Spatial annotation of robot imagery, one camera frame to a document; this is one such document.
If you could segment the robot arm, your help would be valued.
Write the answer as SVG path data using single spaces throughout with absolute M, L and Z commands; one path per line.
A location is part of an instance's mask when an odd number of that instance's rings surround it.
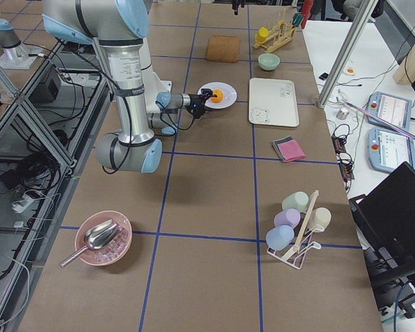
M 102 137 L 96 154 L 107 174 L 157 170 L 163 144 L 150 127 L 140 54 L 151 1 L 43 1 L 44 28 L 58 40 L 101 48 L 99 70 L 113 89 L 121 129 Z

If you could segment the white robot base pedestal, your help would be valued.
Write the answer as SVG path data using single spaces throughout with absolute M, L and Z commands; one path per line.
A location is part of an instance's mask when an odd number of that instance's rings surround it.
M 156 97 L 160 92 L 170 92 L 172 82 L 161 80 L 156 74 L 151 61 L 149 44 L 147 38 L 143 39 L 143 44 L 139 50 L 142 81 L 145 86 L 145 105 L 147 113 L 158 113 L 159 108 L 156 105 Z

